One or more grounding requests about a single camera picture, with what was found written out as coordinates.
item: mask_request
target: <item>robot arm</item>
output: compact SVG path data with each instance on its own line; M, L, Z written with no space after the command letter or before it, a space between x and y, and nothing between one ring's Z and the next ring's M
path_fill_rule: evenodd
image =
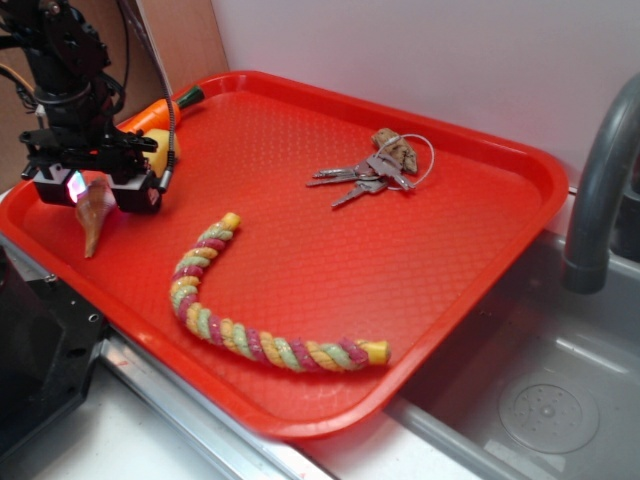
M20 135L29 161L22 177L33 179L42 201L73 205L71 177L79 170L101 171L121 210L156 212L159 179L143 153L157 144L114 126L125 92L103 71L111 61L95 29L67 0L1 0L0 16L10 34L0 37L0 48L25 53L49 127Z

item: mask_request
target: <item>silver key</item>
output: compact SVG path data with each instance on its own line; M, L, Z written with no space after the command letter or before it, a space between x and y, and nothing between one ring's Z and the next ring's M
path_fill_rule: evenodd
M361 177L371 177L375 175L373 168L368 163L369 159L365 158L360 163L349 167L327 168L314 173L313 178L344 178L345 182L349 180L358 180Z
M367 159L367 163L378 175L393 178L404 190L416 188L413 182L402 175L402 167L394 158L372 155Z
M331 204L332 207L337 207L342 205L343 203L348 202L349 200L353 200L354 198L358 198L360 195L365 193L378 193L381 190L387 188L389 183L384 178L378 178L375 180L357 180L356 186L353 190L347 193L344 197L339 200L336 200Z
M380 178L379 175L372 175L372 176L348 176L348 175L343 175L343 176L338 176L338 177L328 177L328 178L319 178L318 180L312 180L310 182L307 182L307 187L317 187L319 185L329 185L331 183L345 183L345 182L353 182L356 180L366 180L366 181L371 181L371 180L377 180L378 178Z

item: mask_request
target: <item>black machine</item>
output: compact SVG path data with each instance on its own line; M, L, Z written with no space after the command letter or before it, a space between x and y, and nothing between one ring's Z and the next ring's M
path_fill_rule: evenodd
M118 2L122 12L126 2ZM48 128L20 135L28 149L22 178L33 179L43 202L73 206L67 191L73 175L101 171L121 210L157 212L172 175L172 148L157 178L143 155L154 152L157 143L114 126L125 91L103 71L111 61L98 32L66 0L0 0L0 16L0 28L9 34L0 36L0 49L24 51L35 100L48 121ZM173 118L171 102L168 109Z
M117 1L123 19L140 30L127 2ZM104 172L121 210L157 212L175 162L175 117L163 80L169 156L158 178L144 157L157 143L114 126L125 87L104 73L111 63L107 47L82 14L66 0L0 0L0 17L7 33L0 49L23 50L35 89L26 92L5 66L0 74L16 83L31 111L44 108L48 122L20 135L28 150L22 177L33 180L43 202L73 206L68 185L76 173ZM105 327L103 315L62 279L25 282L0 245L0 463L82 403Z

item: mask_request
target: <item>red tray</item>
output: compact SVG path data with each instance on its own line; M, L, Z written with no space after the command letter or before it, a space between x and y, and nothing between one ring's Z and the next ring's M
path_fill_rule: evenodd
M0 204L0 230L75 287L110 322L248 427L325 435L379 410L562 205L563 170L510 141L255 72L205 79L186 112L183 155L161 211L120 211L85 260L74 211L31 183ZM320 168L375 151L379 128L428 137L437 163L410 194L386 191L332 210L351 185L308 188ZM419 166L429 151L411 141ZM182 254L233 211L243 223L205 275L220 316L318 342L390 342L388 367L296 374L254 364L189 333L169 280Z

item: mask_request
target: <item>sink drain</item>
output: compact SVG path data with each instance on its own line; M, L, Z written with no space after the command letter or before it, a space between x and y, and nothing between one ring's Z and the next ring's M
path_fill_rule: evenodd
M516 441L542 453L567 453L598 430L598 407L582 388L553 375L524 375L509 383L499 402L502 425Z

